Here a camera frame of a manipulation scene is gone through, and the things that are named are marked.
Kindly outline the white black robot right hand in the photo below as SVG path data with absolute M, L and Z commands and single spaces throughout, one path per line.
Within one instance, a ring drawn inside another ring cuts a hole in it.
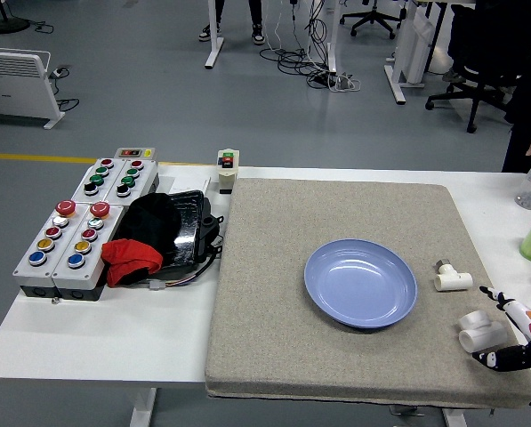
M 497 309 L 505 313 L 510 322 L 525 336 L 527 343 L 490 352 L 475 351 L 471 356 L 481 365 L 496 372 L 531 368 L 531 310 L 492 287 L 480 286 L 479 291 L 497 302 Z

